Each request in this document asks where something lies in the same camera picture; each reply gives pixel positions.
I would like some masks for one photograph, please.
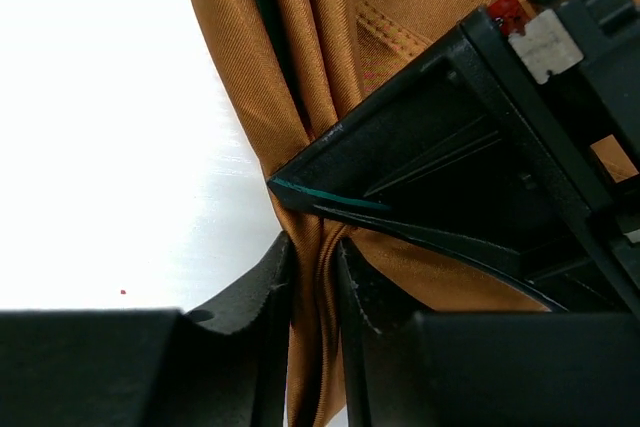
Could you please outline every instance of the red speck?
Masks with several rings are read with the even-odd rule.
[[[488,10],[504,35],[514,32],[523,34],[525,24],[531,20],[519,0],[496,0]]]

